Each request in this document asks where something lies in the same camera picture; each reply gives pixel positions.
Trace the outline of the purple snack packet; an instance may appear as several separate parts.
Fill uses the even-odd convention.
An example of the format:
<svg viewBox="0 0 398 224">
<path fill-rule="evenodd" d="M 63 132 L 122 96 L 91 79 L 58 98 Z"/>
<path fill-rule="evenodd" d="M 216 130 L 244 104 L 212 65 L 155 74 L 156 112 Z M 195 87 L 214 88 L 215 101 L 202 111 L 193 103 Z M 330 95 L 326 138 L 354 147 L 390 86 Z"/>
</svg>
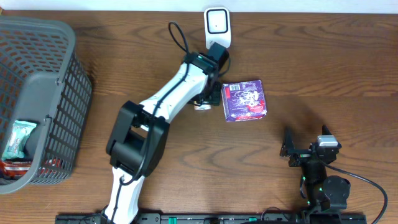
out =
<svg viewBox="0 0 398 224">
<path fill-rule="evenodd" d="M 227 122 L 257 120 L 267 114 L 261 80 L 222 84 L 221 96 Z"/>
</svg>

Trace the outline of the teal snack packet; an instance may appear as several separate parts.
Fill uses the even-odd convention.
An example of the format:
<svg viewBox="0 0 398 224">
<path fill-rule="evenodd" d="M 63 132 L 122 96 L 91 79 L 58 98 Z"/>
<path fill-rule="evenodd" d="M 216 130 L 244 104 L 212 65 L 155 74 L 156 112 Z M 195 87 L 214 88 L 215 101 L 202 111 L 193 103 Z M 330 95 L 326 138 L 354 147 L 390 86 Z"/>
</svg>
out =
<svg viewBox="0 0 398 224">
<path fill-rule="evenodd" d="M 7 141 L 2 160 L 23 159 L 25 157 L 24 148 L 31 132 L 37 127 L 36 123 L 15 120 L 12 125 L 12 133 Z"/>
</svg>

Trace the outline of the orange chocolate wafer bar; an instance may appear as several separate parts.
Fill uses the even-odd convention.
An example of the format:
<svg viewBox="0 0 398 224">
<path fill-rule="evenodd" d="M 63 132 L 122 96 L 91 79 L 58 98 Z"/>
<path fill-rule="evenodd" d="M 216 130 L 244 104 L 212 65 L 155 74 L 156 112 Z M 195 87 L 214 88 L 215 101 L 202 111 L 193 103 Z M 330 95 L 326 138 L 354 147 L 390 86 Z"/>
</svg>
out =
<svg viewBox="0 0 398 224">
<path fill-rule="evenodd" d="M 60 167 L 62 160 L 49 159 L 44 162 L 46 166 Z M 12 179 L 22 177 L 32 165 L 31 161 L 1 161 L 1 172 Z"/>
</svg>

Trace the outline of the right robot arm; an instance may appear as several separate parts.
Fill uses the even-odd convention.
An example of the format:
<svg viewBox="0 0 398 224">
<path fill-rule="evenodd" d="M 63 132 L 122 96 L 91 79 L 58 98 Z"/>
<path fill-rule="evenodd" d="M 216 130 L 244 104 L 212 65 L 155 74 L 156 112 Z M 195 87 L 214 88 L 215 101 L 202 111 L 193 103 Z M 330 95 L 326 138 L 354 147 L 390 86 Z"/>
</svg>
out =
<svg viewBox="0 0 398 224">
<path fill-rule="evenodd" d="M 327 165 L 336 160 L 340 149 L 341 144 L 325 125 L 307 149 L 295 148 L 290 129 L 285 129 L 280 156 L 289 158 L 290 167 L 301 168 L 300 194 L 308 203 L 293 219 L 297 223 L 343 222 L 341 212 L 347 208 L 351 184 L 326 173 Z"/>
</svg>

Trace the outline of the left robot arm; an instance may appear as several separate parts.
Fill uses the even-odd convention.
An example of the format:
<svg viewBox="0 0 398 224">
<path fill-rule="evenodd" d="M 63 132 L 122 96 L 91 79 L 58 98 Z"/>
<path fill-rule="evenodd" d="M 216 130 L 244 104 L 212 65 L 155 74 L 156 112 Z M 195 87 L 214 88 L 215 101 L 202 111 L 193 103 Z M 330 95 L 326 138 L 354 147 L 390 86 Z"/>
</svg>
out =
<svg viewBox="0 0 398 224">
<path fill-rule="evenodd" d="M 218 105 L 220 70 L 228 61 L 226 47 L 214 43 L 205 54 L 188 53 L 176 75 L 150 98 L 127 101 L 119 110 L 106 146 L 113 167 L 113 188 L 102 223 L 131 223 L 146 177 L 159 164 L 171 121 L 187 104 Z"/>
</svg>

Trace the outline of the white barcode scanner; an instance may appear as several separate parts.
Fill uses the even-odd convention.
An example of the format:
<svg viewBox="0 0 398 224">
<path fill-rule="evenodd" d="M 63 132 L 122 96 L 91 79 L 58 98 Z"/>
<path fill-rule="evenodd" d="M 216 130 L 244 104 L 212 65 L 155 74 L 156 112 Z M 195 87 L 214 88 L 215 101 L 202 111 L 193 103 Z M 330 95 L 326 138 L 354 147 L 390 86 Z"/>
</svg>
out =
<svg viewBox="0 0 398 224">
<path fill-rule="evenodd" d="M 206 48 L 214 43 L 231 46 L 231 19 L 225 7 L 210 7 L 204 11 Z"/>
</svg>

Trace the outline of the grey plastic mesh basket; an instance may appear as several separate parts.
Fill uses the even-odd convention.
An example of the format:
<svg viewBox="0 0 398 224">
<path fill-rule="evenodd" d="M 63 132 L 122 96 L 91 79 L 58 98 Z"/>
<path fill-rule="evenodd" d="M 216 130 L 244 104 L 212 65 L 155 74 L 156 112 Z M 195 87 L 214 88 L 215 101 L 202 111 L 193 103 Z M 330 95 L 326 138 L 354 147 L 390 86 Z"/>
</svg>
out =
<svg viewBox="0 0 398 224">
<path fill-rule="evenodd" d="M 75 52 L 72 28 L 60 21 L 1 18 L 1 146 L 15 121 L 35 124 L 20 177 L 1 176 L 1 193 L 67 180 L 74 169 L 92 84 Z"/>
</svg>

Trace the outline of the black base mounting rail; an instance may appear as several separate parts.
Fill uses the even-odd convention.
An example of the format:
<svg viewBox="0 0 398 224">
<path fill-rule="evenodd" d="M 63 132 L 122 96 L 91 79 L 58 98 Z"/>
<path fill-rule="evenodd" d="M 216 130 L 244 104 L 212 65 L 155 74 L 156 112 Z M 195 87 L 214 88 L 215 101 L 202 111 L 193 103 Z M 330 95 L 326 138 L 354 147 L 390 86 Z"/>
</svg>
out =
<svg viewBox="0 0 398 224">
<path fill-rule="evenodd" d="M 239 224 L 239 223 L 341 223 L 366 224 L 364 215 L 312 215 L 308 220 L 289 218 L 280 213 L 265 215 L 161 215 L 142 213 L 133 221 L 135 224 Z"/>
</svg>

